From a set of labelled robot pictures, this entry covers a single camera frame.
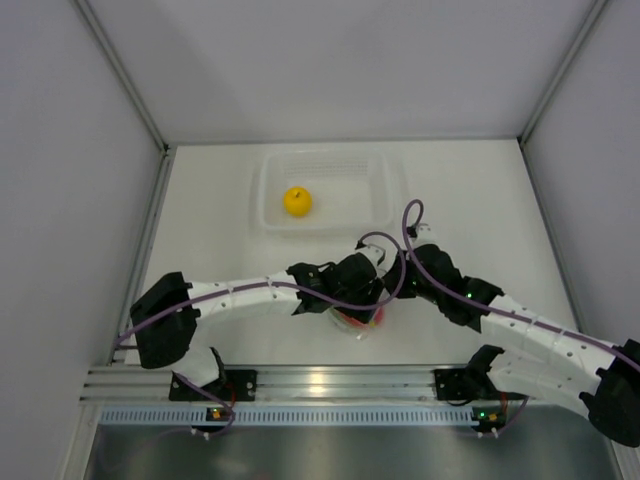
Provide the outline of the red fake apple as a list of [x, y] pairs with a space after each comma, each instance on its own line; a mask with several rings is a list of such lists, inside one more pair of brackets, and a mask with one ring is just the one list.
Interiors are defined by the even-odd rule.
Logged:
[[366, 316], [362, 319], [349, 317], [347, 322], [357, 329], [373, 329], [379, 327], [384, 322], [384, 309], [379, 308], [376, 311], [367, 311]]

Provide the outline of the clear zip top bag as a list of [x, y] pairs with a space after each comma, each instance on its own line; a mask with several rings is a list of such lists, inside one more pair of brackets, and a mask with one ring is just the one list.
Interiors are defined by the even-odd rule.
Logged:
[[[389, 297], [380, 278], [355, 293], [348, 293], [343, 302], [354, 305], [373, 305]], [[366, 338], [370, 331], [384, 323], [384, 307], [375, 310], [353, 310], [344, 307], [331, 307], [329, 315], [333, 323], [344, 332], [355, 336], [358, 340]]]

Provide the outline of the yellow fake apple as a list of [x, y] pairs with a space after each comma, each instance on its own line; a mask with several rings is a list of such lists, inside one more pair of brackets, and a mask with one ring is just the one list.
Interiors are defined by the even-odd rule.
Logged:
[[289, 215], [297, 218], [304, 217], [311, 211], [313, 199], [307, 189], [294, 186], [284, 193], [283, 206]]

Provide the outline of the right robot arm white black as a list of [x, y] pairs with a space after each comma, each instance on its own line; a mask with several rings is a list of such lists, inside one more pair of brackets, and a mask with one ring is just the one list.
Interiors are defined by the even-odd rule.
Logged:
[[477, 332], [483, 346], [467, 364], [468, 388], [553, 403], [589, 420], [610, 440], [639, 445], [639, 344], [616, 345], [566, 330], [521, 306], [499, 287], [466, 276], [437, 245], [403, 252], [383, 277], [401, 298], [433, 303], [450, 322]]

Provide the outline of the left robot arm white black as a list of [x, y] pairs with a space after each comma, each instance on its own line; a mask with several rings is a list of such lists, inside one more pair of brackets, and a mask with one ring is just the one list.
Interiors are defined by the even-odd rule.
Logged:
[[369, 307], [379, 300], [383, 250], [362, 246], [338, 263], [297, 263], [273, 275], [232, 282], [189, 282], [181, 272], [162, 276], [130, 308], [139, 362], [146, 370], [168, 368], [204, 399], [226, 386], [224, 365], [209, 339], [224, 321], [269, 315], [323, 314], [346, 304]]

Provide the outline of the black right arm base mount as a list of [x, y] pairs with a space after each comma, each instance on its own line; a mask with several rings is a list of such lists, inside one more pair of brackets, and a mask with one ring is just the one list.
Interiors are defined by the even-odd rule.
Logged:
[[483, 380], [466, 368], [436, 369], [434, 380], [437, 399], [454, 406], [486, 397]]

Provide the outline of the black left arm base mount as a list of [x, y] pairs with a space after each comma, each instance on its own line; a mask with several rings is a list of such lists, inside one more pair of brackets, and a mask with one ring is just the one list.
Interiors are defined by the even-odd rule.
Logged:
[[176, 373], [172, 374], [168, 398], [173, 402], [210, 401], [213, 395], [224, 402], [253, 402], [257, 390], [257, 371], [252, 369], [226, 370], [215, 382], [201, 387], [207, 395], [188, 386]]

